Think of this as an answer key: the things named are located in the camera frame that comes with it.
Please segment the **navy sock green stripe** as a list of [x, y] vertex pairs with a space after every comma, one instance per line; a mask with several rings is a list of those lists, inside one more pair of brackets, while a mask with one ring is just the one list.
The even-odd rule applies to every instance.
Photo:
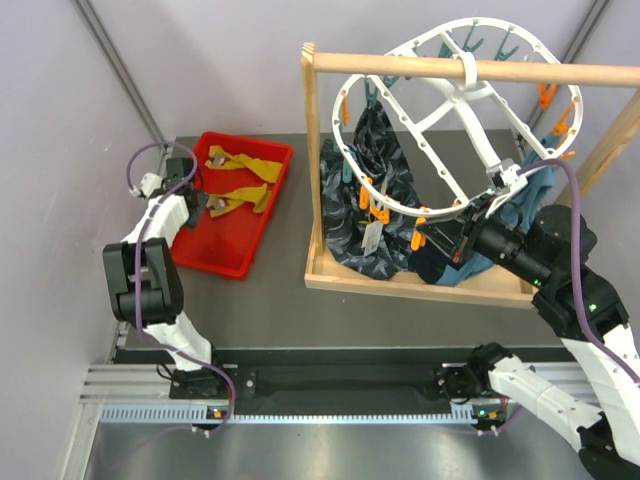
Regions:
[[409, 270], [426, 284], [442, 285], [449, 258], [432, 243], [413, 251], [408, 260]]

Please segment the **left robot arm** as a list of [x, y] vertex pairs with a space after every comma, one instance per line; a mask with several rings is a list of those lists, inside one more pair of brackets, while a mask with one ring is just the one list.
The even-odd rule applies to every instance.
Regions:
[[192, 374], [205, 396], [226, 387], [225, 370], [213, 363], [213, 347], [184, 310], [184, 290], [170, 248], [183, 228], [197, 226], [206, 195], [194, 185], [194, 161], [172, 158], [166, 176], [148, 174], [141, 182], [147, 208], [134, 230], [102, 251], [108, 296], [114, 317], [160, 344], [176, 369]]

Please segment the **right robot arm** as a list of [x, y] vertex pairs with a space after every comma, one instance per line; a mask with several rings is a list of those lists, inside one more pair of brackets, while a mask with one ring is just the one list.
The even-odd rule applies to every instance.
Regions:
[[514, 400], [559, 434], [592, 478], [638, 478], [638, 352], [616, 288], [586, 263], [597, 237], [578, 210], [550, 205], [528, 217], [515, 203], [495, 210], [482, 195], [416, 231], [456, 269], [482, 256], [531, 285], [534, 310], [579, 364], [597, 402], [564, 392], [496, 342], [472, 350], [460, 369], [460, 397]]

